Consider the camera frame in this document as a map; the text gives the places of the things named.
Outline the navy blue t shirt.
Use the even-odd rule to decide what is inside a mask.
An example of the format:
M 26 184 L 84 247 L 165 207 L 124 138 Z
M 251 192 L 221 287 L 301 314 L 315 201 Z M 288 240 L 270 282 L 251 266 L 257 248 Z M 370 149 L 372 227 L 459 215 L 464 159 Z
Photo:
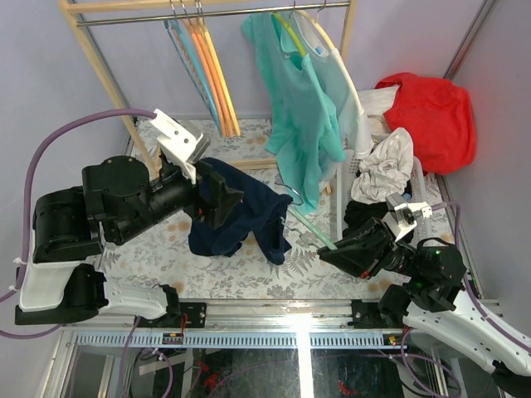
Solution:
M 189 249 L 195 255 L 233 256 L 249 234 L 253 234 L 266 259 L 274 265 L 285 262 L 291 244 L 284 237 L 284 221 L 292 198 L 278 194 L 265 183 L 215 158 L 204 158 L 212 170 L 225 178 L 228 187 L 243 192 L 224 224 L 213 230 L 195 220 L 188 235 Z

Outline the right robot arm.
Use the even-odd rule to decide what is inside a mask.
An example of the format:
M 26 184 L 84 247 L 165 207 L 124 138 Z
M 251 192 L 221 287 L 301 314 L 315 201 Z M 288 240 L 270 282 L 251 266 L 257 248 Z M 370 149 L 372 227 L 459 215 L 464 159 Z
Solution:
M 453 244 L 425 240 L 411 246 L 403 237 L 412 219 L 371 218 L 359 230 L 318 251 L 322 261 L 359 278 L 386 270 L 406 276 L 390 285 L 368 314 L 369 325 L 407 327 L 426 333 L 467 356 L 513 397 L 530 395 L 530 339 L 488 310 L 468 290 L 466 267 Z

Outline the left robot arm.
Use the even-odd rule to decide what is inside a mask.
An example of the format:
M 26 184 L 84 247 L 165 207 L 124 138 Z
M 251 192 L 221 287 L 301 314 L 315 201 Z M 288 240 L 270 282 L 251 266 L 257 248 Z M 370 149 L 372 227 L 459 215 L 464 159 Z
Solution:
M 83 169 L 82 183 L 39 198 L 31 219 L 32 249 L 14 321 L 18 326 L 79 323 L 103 313 L 132 315 L 144 325 L 183 320 L 177 290 L 112 281 L 88 263 L 105 245 L 123 245 L 177 212 L 216 229 L 243 193 L 200 162 L 192 180 L 167 160 L 156 178 L 128 156 Z

